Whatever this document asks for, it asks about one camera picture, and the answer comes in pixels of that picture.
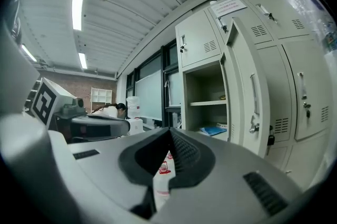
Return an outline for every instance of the brick wall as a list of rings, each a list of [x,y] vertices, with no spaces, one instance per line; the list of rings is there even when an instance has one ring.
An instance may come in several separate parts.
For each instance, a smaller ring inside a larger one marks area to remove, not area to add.
[[[59,86],[67,90],[70,94],[73,94],[78,98],[83,98],[85,110],[87,112],[91,112],[90,111],[91,87],[112,90],[112,102],[114,103],[116,101],[116,91],[117,91],[116,81],[61,74],[50,71],[40,71],[40,75],[41,77],[45,77],[48,80],[57,83]],[[93,110],[102,105],[104,105],[104,103],[93,103]]]

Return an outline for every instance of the ceiling panel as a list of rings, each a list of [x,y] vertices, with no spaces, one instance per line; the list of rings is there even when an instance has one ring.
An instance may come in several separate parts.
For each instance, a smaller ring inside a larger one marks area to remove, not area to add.
[[[72,29],[72,0],[20,0],[25,41],[49,66],[115,73],[144,37],[187,0],[83,0],[82,31]]]

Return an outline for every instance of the paper label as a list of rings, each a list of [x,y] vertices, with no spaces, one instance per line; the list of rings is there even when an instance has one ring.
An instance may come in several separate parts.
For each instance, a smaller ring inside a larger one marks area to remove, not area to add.
[[[216,5],[211,6],[212,11],[217,18],[224,16],[233,11],[238,11],[240,9],[246,8],[247,6],[243,4],[240,0],[226,0]]]

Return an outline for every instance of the white container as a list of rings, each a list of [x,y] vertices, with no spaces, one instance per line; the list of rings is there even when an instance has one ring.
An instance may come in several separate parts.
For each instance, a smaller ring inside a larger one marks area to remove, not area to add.
[[[141,116],[140,100],[138,96],[129,96],[127,99],[127,116],[131,119]]]

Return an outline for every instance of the black hair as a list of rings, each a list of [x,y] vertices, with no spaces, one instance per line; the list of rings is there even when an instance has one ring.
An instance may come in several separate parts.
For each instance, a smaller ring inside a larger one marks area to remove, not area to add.
[[[98,107],[98,108],[97,108],[96,110],[94,110],[92,113],[97,112],[97,111],[99,111],[99,110],[101,110],[101,109],[110,107],[110,106],[116,107],[117,110],[119,110],[119,109],[122,109],[123,111],[126,110],[126,106],[125,106],[124,103],[119,103],[119,104],[117,104],[117,103],[112,103],[112,104],[105,104],[104,106]]]

